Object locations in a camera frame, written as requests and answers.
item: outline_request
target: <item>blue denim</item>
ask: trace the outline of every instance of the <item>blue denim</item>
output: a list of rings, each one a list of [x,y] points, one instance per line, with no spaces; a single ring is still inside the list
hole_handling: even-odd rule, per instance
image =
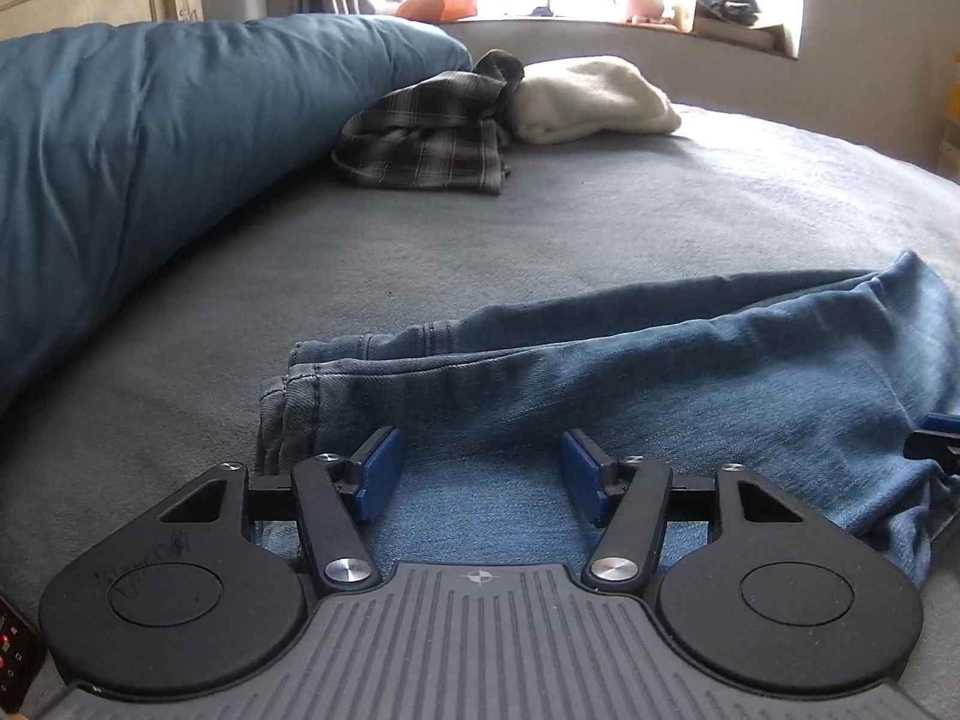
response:
[[[960,410],[960,314],[920,258],[885,271],[742,274],[637,284],[396,335],[300,343],[264,383],[258,471],[352,453],[406,430],[407,466],[366,538],[394,560],[564,562],[599,533],[573,511],[558,436],[681,474],[747,464],[865,538],[917,584],[960,509],[960,477],[902,446]],[[289,550],[290,528],[268,529]],[[669,529],[661,568],[704,542]]]

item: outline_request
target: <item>checkered cloth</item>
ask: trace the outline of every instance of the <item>checkered cloth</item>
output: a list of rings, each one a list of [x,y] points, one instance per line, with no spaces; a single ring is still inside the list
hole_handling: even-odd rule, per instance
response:
[[[523,79],[517,57],[485,55],[472,73],[449,71],[392,92],[350,119],[333,164],[355,184],[459,187],[499,194],[510,135],[500,119]]]

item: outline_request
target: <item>yellow object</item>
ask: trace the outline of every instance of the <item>yellow object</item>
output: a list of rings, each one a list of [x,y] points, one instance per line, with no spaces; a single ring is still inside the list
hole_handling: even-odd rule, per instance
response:
[[[953,56],[953,84],[950,86],[950,118],[960,121],[960,52]]]

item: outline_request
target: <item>cushion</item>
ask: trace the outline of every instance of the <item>cushion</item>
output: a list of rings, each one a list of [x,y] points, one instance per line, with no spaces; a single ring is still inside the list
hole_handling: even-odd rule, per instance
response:
[[[0,412],[179,247],[470,57],[387,17],[90,25],[0,44]]]

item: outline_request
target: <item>gray bed sheet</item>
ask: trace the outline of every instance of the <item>gray bed sheet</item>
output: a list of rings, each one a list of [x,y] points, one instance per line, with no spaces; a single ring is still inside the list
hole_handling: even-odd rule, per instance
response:
[[[872,268],[906,247],[960,290],[960,187],[824,136],[680,112],[674,137],[516,146],[498,197],[356,189],[320,166],[225,220],[0,419],[0,586],[35,614],[80,552],[210,464],[251,463],[259,383],[295,341],[637,280]],[[925,605],[903,684],[957,717],[960,539]],[[27,710],[57,689],[48,662]]]

